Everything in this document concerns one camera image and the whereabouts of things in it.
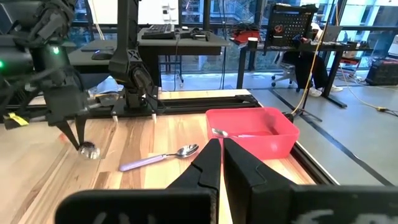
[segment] wooden table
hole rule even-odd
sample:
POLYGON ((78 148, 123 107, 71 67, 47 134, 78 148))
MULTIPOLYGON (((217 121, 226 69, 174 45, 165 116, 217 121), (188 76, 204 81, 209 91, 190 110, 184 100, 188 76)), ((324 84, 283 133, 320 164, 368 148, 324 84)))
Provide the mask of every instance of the wooden table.
MULTIPOLYGON (((185 91, 161 93, 160 98, 194 98, 245 94, 247 90, 185 91)), ((1 223, 53 223, 57 205, 68 195, 86 189, 162 189, 175 180, 194 159, 169 159, 130 172, 120 164, 161 153, 175 152, 186 144, 200 149, 208 142, 204 114, 152 118, 92 119, 86 139, 101 148, 102 160, 79 156, 46 123, 6 131, 0 127, 1 223)), ((298 184, 313 180, 297 161, 264 161, 298 184)), ((220 223, 232 223, 224 183, 221 182, 220 223)))

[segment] red plastic bin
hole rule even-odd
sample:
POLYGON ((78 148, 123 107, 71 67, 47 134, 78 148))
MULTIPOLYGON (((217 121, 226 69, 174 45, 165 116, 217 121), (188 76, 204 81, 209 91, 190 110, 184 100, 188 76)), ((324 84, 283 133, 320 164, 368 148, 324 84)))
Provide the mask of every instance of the red plastic bin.
POLYGON ((229 138, 260 160, 287 157, 300 135, 300 130, 276 108, 208 110, 206 118, 209 139, 218 137, 212 128, 226 131, 229 138), (237 138, 241 134, 251 136, 237 138))

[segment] green light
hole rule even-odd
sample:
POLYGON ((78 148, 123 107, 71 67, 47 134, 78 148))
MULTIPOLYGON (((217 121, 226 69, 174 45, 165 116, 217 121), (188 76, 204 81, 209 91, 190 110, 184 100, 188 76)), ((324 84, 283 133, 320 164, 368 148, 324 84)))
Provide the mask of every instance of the green light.
POLYGON ((54 54, 59 54, 60 53, 60 49, 58 47, 54 47, 52 49, 52 52, 54 52, 54 54))

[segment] spoon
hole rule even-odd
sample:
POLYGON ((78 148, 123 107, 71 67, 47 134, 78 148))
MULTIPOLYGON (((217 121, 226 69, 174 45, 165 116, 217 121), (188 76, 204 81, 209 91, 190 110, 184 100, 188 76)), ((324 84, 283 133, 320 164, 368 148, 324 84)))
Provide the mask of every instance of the spoon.
POLYGON ((191 145, 187 145, 182 147, 181 149, 179 149, 177 151, 177 153, 173 153, 173 154, 161 154, 158 156, 152 156, 146 159, 140 159, 138 161, 135 162, 130 162, 128 164, 123 164, 119 167, 120 171, 128 171, 128 170, 132 170, 138 167, 142 167, 142 166, 146 166, 155 162, 159 162, 162 161, 164 159, 166 159, 169 156, 175 156, 179 159, 183 159, 186 158, 188 156, 192 156, 197 150, 199 149, 199 146, 197 144, 191 144, 191 145))
POLYGON ((212 128, 211 132, 215 135, 217 135, 219 138, 248 138, 248 137, 258 137, 258 136, 265 136, 266 134, 258 134, 258 135, 253 135, 253 134, 240 134, 237 136, 230 136, 226 131, 217 129, 217 128, 212 128))

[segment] pegboard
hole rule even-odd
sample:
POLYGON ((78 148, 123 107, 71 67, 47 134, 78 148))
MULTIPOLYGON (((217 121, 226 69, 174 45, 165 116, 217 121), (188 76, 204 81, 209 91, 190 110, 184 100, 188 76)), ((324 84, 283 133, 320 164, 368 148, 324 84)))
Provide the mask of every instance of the pegboard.
POLYGON ((314 6, 271 6, 266 47, 295 47, 293 38, 296 35, 306 37, 311 29, 314 13, 318 9, 314 6))

